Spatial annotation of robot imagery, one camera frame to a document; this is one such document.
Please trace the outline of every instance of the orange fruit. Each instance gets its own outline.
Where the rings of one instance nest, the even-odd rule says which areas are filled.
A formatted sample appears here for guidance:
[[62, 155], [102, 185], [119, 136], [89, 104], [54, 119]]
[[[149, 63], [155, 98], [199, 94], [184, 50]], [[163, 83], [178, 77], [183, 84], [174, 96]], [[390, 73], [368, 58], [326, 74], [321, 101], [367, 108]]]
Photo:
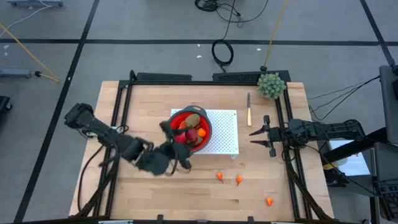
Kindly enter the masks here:
[[206, 131], [203, 128], [199, 128], [198, 135], [203, 138], [206, 136]]

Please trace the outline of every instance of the black cable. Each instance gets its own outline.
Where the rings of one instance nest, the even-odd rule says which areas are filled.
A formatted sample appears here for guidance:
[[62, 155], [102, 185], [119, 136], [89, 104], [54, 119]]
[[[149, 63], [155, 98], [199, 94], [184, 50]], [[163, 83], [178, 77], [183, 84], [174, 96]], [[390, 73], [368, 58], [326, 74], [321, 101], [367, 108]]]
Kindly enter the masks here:
[[86, 135], [84, 135], [79, 129], [76, 129], [76, 131], [83, 136], [85, 139], [89, 139]]
[[[310, 125], [312, 125], [312, 126], [314, 126], [314, 127], [317, 127], [319, 130], [321, 130], [321, 131], [324, 133], [325, 139], [326, 139], [327, 142], [330, 140], [329, 137], [328, 137], [328, 131], [331, 130], [331, 128], [330, 128], [328, 131], [324, 131], [321, 127], [319, 127], [319, 126], [316, 125], [316, 124], [310, 124]], [[315, 149], [315, 148], [312, 147], [312, 146], [309, 146], [309, 145], [307, 145], [307, 144], [302, 144], [302, 143], [298, 142], [296, 139], [294, 139], [294, 140], [295, 140], [297, 143], [301, 144], [301, 145], [310, 147], [310, 148], [314, 149], [315, 151], [317, 151], [317, 152], [319, 153], [319, 155], [322, 157], [322, 159], [323, 159], [327, 164], [331, 165], [332, 168], [333, 168], [335, 171], [337, 171], [337, 173], [339, 173], [339, 174], [342, 175], [343, 177], [347, 178], [349, 181], [351, 181], [352, 183], [356, 184], [358, 187], [361, 187], [362, 189], [364, 189], [365, 191], [369, 192], [370, 194], [373, 194], [373, 195], [375, 195], [375, 196], [378, 196], [379, 198], [383, 198], [383, 199], [386, 200], [386, 201], [389, 201], [389, 202], [391, 202], [391, 203], [394, 203], [394, 204], [398, 205], [398, 202], [390, 201], [388, 198], [384, 198], [382, 195], [375, 194], [374, 191], [367, 189], [366, 187], [364, 187], [363, 185], [357, 183], [355, 180], [351, 179], [351, 178], [348, 177], [345, 173], [343, 173], [342, 171], [340, 171], [339, 169], [337, 169], [337, 167], [335, 167], [331, 162], [329, 162], [328, 159], [326, 159], [326, 157], [323, 155], [323, 153], [320, 152], [320, 151], [322, 150], [322, 147], [323, 147], [326, 143], [324, 143], [323, 146], [322, 146], [320, 149]]]
[[[285, 151], [288, 151], [288, 153], [289, 153], [289, 149], [284, 149], [284, 150], [282, 150], [281, 157], [282, 157], [282, 160], [286, 162], [286, 159], [285, 159], [285, 156], [284, 156], [284, 152]], [[295, 158], [296, 158], [296, 155], [294, 155], [293, 158], [291, 158], [288, 162], [292, 162], [293, 160], [295, 160]]]
[[98, 155], [98, 153], [101, 152], [102, 148], [104, 148], [103, 145], [101, 147], [99, 147], [99, 149], [96, 152], [94, 152], [94, 154], [87, 160], [85, 166], [83, 167], [83, 170], [81, 170], [80, 179], [79, 179], [79, 187], [78, 187], [78, 190], [77, 190], [77, 209], [79, 210], [79, 212], [81, 212], [80, 196], [81, 196], [81, 186], [82, 186], [82, 183], [83, 183], [83, 176], [84, 176], [85, 171], [86, 171], [86, 169], [88, 167], [88, 164], [91, 162], [91, 160], [94, 159], [94, 157], [96, 155]]
[[314, 100], [314, 99], [317, 99], [317, 98], [319, 98], [319, 97], [328, 96], [328, 95], [330, 95], [330, 94], [338, 93], [338, 92], [340, 92], [340, 91], [344, 91], [344, 90], [346, 90], [346, 89], [349, 89], [349, 88], [352, 88], [352, 87], [356, 87], [356, 86], [358, 86], [358, 85], [361, 85], [361, 84], [363, 84], [363, 83], [365, 83], [365, 82], [357, 83], [357, 84], [355, 84], [355, 85], [348, 86], [348, 87], [346, 87], [346, 88], [344, 88], [344, 89], [336, 90], [336, 91], [333, 91], [333, 92], [330, 92], [330, 93], [325, 93], [325, 94], [322, 94], [322, 95], [319, 95], [319, 96], [309, 97], [309, 98], [307, 98], [307, 100]]
[[355, 93], [358, 89], [360, 89], [362, 86], [365, 86], [366, 84], [368, 84], [368, 83], [370, 83], [371, 81], [376, 80], [376, 79], [378, 79], [378, 78], [380, 78], [380, 76], [375, 77], [375, 78], [372, 78], [372, 79], [370, 79], [369, 81], [366, 81], [366, 82], [364, 82], [363, 84], [361, 84], [360, 86], [354, 88], [353, 91], [350, 91], [350, 94], [348, 94], [346, 97], [344, 97], [344, 99], [342, 99], [336, 106], [334, 106], [323, 118], [318, 118], [318, 116], [315, 114], [315, 111], [314, 111], [314, 110], [312, 109], [312, 107], [309, 105], [310, 110], [311, 110], [311, 112], [313, 113], [313, 115], [316, 117], [317, 120], [322, 121], [322, 120], [324, 120], [334, 109], [336, 109], [336, 107], [337, 107], [338, 105], [340, 105], [342, 102], [344, 102], [345, 99], [347, 99], [349, 96], [351, 96], [353, 93]]
[[106, 186], [109, 184], [111, 179], [115, 176], [116, 169], [119, 165], [118, 162], [119, 162], [119, 160], [116, 160], [112, 164], [112, 167], [110, 168], [108, 174], [105, 176], [104, 181], [98, 186], [97, 190], [94, 192], [93, 196], [91, 196], [89, 201], [85, 204], [85, 206], [82, 208], [82, 210], [75, 215], [76, 217], [87, 217], [88, 216], [91, 209], [93, 209], [94, 204], [100, 199], [100, 197], [102, 197], [102, 193], [105, 190]]
[[[118, 130], [119, 128], [123, 128], [123, 131], [121, 132], [121, 134], [124, 134], [126, 131], [128, 131], [128, 130], [130, 129], [129, 126], [127, 126], [127, 125], [118, 126], [118, 127], [116, 128], [116, 130]], [[86, 169], [87, 169], [87, 167], [88, 167], [88, 164], [91, 162], [91, 160], [94, 159], [95, 156], [98, 155], [98, 153], [100, 153], [100, 151], [102, 150], [103, 147], [104, 147], [104, 145], [102, 145], [101, 147], [99, 147], [99, 149], [87, 160], [86, 164], [84, 165], [83, 169], [81, 170], [81, 175], [80, 175], [80, 179], [79, 179], [79, 186], [78, 186], [78, 192], [77, 192], [77, 208], [78, 208], [78, 211], [79, 211], [78, 214], [80, 214], [80, 215], [84, 214], [84, 212], [85, 212], [85, 211], [82, 212], [81, 206], [80, 206], [81, 186], [82, 186], [82, 184], [83, 184], [83, 176], [84, 176], [84, 173], [85, 173], [85, 171], [86, 171]], [[101, 185], [98, 186], [98, 189], [103, 188], [103, 186], [102, 186], [103, 184], [104, 184], [104, 182], [103, 182]]]
[[205, 12], [214, 12], [217, 10], [217, 0], [207, 0], [202, 6], [199, 6], [200, 0], [195, 0], [195, 6]]
[[231, 12], [232, 12], [233, 10], [235, 10], [236, 14], [234, 13], [234, 15], [235, 15], [236, 17], [239, 18], [238, 21], [231, 21], [231, 18], [229, 18], [229, 20], [225, 19], [225, 18], [218, 12], [218, 7], [217, 7], [217, 9], [216, 9], [216, 12], [217, 12], [217, 14], [222, 18], [222, 20], [224, 20], [224, 21], [226, 21], [226, 22], [237, 23], [237, 25], [240, 24], [240, 23], [242, 23], [242, 26], [243, 26], [243, 24], [244, 24], [245, 22], [253, 21], [253, 20], [255, 20], [255, 19], [257, 19], [258, 17], [261, 16], [261, 14], [264, 12], [264, 10], [266, 10], [266, 7], [267, 7], [267, 5], [268, 5], [268, 1], [269, 1], [269, 0], [266, 1], [266, 4], [264, 5], [264, 7], [262, 8], [261, 12], [260, 12], [256, 17], [253, 17], [252, 19], [248, 19], [248, 20], [246, 20], [246, 21], [242, 19], [241, 14], [238, 13], [237, 10], [236, 10], [233, 6], [231, 6], [231, 5], [229, 5], [229, 4], [226, 4], [226, 3], [219, 4], [218, 7], [220, 7], [220, 6], [222, 6], [222, 5], [230, 6], [232, 9], [227, 9], [227, 8], [225, 8], [225, 9], [228, 10], [228, 11], [231, 11]]
[[[223, 37], [222, 39], [215, 40], [215, 41], [213, 42], [213, 44], [211, 45], [211, 54], [213, 55], [213, 58], [214, 58], [214, 60], [216, 61], [217, 65], [220, 66], [220, 68], [222, 69], [222, 71], [223, 71], [224, 73], [226, 73], [226, 70], [225, 70], [223, 67], [224, 67], [224, 66], [230, 65], [231, 62], [232, 62], [233, 59], [234, 59], [234, 49], [232, 48], [232, 46], [231, 46], [227, 41], [224, 40], [225, 37], [226, 37], [226, 35], [227, 35], [227, 33], [228, 33], [229, 25], [230, 25], [230, 23], [231, 23], [230, 20], [231, 20], [231, 18], [232, 18], [232, 13], [233, 13], [233, 11], [231, 10], [231, 14], [229, 15], [228, 26], [226, 27], [226, 32], [225, 32], [224, 37]], [[218, 59], [218, 57], [217, 57], [216, 54], [215, 54], [214, 48], [216, 47], [216, 44], [218, 44], [218, 43], [223, 43], [223, 44], [225, 44], [225, 46], [227, 46], [229, 52], [231, 53], [231, 56], [230, 56], [230, 58], [229, 58], [229, 60], [228, 60], [227, 62], [221, 61], [220, 59]]]
[[315, 112], [315, 111], [317, 111], [319, 108], [322, 108], [322, 107], [324, 107], [324, 106], [327, 106], [327, 105], [331, 104], [332, 102], [334, 102], [334, 101], [337, 100], [338, 98], [340, 98], [340, 97], [342, 97], [342, 96], [345, 96], [345, 95], [347, 95], [347, 94], [349, 94], [349, 93], [352, 93], [353, 91], [356, 91], [356, 88], [353, 88], [352, 90], [347, 91], [346, 93], [343, 93], [343, 94], [341, 94], [340, 96], [337, 96], [336, 98], [332, 99], [331, 101], [329, 101], [329, 102], [327, 102], [327, 103], [325, 103], [325, 104], [322, 104], [322, 105], [318, 106], [317, 108], [315, 108], [315, 110], [312, 111], [312, 113]]

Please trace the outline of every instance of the wooden tabletop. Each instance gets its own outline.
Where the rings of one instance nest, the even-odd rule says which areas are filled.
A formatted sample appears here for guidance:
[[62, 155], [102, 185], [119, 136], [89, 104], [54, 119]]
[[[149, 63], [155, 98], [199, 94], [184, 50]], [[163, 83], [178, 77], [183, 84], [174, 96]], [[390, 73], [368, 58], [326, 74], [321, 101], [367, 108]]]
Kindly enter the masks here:
[[[95, 116], [110, 123], [118, 82], [103, 82], [95, 109]], [[307, 98], [303, 83], [288, 83], [290, 103], [294, 118], [310, 121]], [[251, 94], [252, 126], [247, 126], [246, 98]], [[118, 121], [123, 110], [122, 101]], [[170, 110], [198, 105], [205, 109], [237, 110], [239, 133], [239, 156], [193, 155], [190, 159], [191, 173], [184, 170], [172, 177], [158, 176], [138, 171], [121, 160], [116, 183], [113, 219], [156, 219], [163, 214], [165, 220], [247, 220], [294, 221], [285, 162], [281, 158], [282, 145], [274, 144], [277, 157], [269, 157], [264, 146], [250, 143], [251, 140], [266, 140], [267, 135], [249, 136], [262, 126], [262, 117], [268, 114], [271, 126], [278, 126], [274, 100], [261, 98], [255, 86], [180, 86], [180, 85], [134, 85], [126, 134], [139, 136], [159, 145], [165, 141], [159, 123], [168, 120]], [[100, 147], [96, 140], [86, 146], [82, 167]], [[333, 217], [328, 189], [323, 175], [320, 156], [313, 149], [301, 150], [307, 188], [319, 206]], [[104, 158], [104, 150], [88, 166], [82, 187], [82, 205], [88, 201], [98, 186], [101, 169], [98, 164]], [[224, 184], [216, 173], [224, 174]], [[236, 186], [235, 178], [244, 180]], [[103, 202], [108, 193], [103, 194]], [[266, 197], [274, 203], [268, 206]], [[302, 196], [297, 189], [301, 217], [305, 217]], [[77, 212], [77, 186], [70, 214]]]

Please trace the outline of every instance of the wheel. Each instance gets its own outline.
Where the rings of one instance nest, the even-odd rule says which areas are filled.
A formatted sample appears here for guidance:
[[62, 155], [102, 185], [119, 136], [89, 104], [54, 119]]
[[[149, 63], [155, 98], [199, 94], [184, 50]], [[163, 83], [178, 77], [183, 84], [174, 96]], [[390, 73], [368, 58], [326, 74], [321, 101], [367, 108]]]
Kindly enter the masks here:
[[12, 104], [9, 102], [6, 106], [6, 110], [11, 110], [12, 109]]

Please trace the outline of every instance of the red colander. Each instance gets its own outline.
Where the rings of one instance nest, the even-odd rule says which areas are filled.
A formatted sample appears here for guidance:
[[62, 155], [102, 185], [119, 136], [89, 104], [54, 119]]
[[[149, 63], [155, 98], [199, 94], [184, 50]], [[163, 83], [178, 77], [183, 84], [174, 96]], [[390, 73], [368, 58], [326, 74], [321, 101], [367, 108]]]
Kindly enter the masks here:
[[169, 122], [170, 126], [172, 129], [178, 129], [180, 126], [180, 123], [182, 121], [185, 121], [185, 119], [190, 116], [191, 114], [198, 114], [200, 117], [199, 124], [200, 126], [206, 131], [206, 136], [203, 138], [203, 141], [200, 143], [199, 146], [194, 147], [191, 149], [191, 153], [195, 153], [199, 151], [200, 149], [203, 149], [207, 143], [209, 142], [212, 134], [212, 129], [211, 129], [211, 123], [210, 120], [207, 117], [205, 109], [199, 107], [199, 106], [187, 106], [183, 110], [180, 110], [179, 112], [176, 112], [173, 114], [173, 116], [170, 117]]

